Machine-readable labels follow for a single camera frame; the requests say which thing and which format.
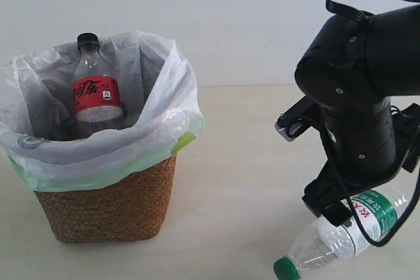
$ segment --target black bottle cap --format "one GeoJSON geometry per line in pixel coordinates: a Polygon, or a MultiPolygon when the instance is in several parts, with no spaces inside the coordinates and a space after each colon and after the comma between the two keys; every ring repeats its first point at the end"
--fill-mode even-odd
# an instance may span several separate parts
{"type": "Polygon", "coordinates": [[[94,44],[99,49],[99,39],[93,33],[82,33],[77,37],[77,48],[80,50],[80,47],[86,44],[94,44]]]}

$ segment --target table surface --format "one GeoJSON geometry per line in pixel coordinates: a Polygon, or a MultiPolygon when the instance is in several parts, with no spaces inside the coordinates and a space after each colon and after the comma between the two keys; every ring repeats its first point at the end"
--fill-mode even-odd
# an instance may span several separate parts
{"type": "MultiPolygon", "coordinates": [[[[35,195],[0,160],[0,279],[275,279],[274,261],[314,219],[301,196],[326,160],[315,130],[293,143],[274,130],[301,95],[294,86],[200,89],[207,128],[180,152],[167,217],[148,241],[56,241],[35,195]]],[[[411,197],[415,179],[403,171],[394,183],[411,197]]],[[[417,279],[419,214],[387,246],[306,279],[417,279]]]]}

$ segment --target woven basket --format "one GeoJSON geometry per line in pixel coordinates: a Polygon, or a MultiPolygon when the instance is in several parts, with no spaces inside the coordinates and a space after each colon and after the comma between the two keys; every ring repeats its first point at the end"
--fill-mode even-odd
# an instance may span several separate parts
{"type": "Polygon", "coordinates": [[[63,243],[140,241],[161,229],[177,157],[99,189],[35,194],[63,243]]]}

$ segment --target clear plastic bottle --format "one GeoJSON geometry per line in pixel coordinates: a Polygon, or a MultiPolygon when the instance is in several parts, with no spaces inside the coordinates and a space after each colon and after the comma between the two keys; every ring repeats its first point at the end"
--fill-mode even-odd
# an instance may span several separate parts
{"type": "Polygon", "coordinates": [[[73,97],[77,131],[82,138],[104,129],[123,128],[123,110],[118,82],[112,68],[99,54],[95,34],[77,37],[80,62],[73,75],[73,97]]]}
{"type": "MultiPolygon", "coordinates": [[[[365,230],[374,240],[389,231],[408,204],[402,193],[389,185],[351,199],[365,230]]],[[[298,280],[308,273],[342,266],[368,247],[354,218],[350,227],[335,227],[320,217],[300,234],[289,254],[274,264],[274,272],[279,280],[298,280]]]]}

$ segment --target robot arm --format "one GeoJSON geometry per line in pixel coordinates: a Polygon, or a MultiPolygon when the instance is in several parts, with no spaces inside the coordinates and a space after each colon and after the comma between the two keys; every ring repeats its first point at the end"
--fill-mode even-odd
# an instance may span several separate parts
{"type": "Polygon", "coordinates": [[[420,95],[420,5],[377,15],[331,0],[326,7],[335,15],[295,71],[305,97],[276,129],[288,141],[320,132],[327,162],[303,201],[338,226],[352,216],[341,200],[418,163],[420,106],[393,113],[390,97],[420,95]]]}

